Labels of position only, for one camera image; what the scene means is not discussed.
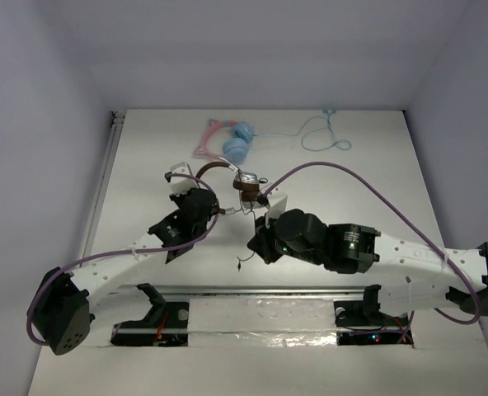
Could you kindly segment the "brown silver headphones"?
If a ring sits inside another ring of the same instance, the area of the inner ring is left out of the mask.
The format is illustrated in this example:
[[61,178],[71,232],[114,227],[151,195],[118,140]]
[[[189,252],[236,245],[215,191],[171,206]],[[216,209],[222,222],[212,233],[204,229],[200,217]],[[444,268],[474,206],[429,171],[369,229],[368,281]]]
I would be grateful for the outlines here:
[[[261,188],[269,181],[265,177],[258,177],[253,172],[242,171],[237,165],[229,163],[227,161],[215,161],[204,165],[195,176],[199,179],[209,170],[221,167],[227,168],[234,173],[232,182],[232,188],[238,192],[238,198],[240,202],[239,211],[255,210],[262,208],[262,205],[258,201],[259,195],[262,194]],[[232,215],[237,213],[238,210],[234,208],[220,209],[221,215]]]

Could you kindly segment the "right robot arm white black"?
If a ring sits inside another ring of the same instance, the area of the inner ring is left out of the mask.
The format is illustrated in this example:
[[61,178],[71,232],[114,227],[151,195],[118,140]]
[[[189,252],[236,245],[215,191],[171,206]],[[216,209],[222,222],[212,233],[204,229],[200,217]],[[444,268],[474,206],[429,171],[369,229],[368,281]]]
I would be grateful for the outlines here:
[[287,256],[341,275],[406,278],[404,285],[379,283],[364,289],[360,312],[371,324],[446,307],[488,317],[488,243],[467,250],[430,247],[367,226],[327,225],[295,209],[277,219],[257,219],[247,246],[267,264]]

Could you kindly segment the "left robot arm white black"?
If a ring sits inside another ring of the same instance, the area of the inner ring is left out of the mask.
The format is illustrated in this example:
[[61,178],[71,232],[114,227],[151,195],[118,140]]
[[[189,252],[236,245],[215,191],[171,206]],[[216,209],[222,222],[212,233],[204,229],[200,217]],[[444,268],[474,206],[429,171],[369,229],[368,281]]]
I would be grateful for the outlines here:
[[210,189],[172,196],[177,209],[124,250],[98,253],[47,272],[26,312],[28,337],[63,355],[90,334],[96,306],[151,266],[183,256],[207,237],[219,212]]

